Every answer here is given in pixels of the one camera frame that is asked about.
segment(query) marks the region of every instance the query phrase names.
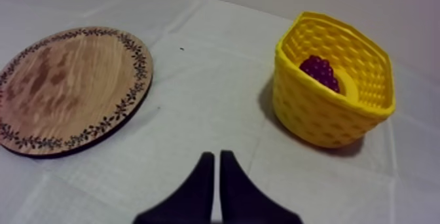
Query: red grapes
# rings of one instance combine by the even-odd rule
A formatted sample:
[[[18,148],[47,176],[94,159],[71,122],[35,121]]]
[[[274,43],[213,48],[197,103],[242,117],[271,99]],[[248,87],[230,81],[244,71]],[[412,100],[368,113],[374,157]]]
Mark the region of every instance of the red grapes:
[[[299,69],[336,93],[340,92],[338,80],[333,76],[333,68],[329,61],[322,60],[319,56],[310,56],[299,66]]]

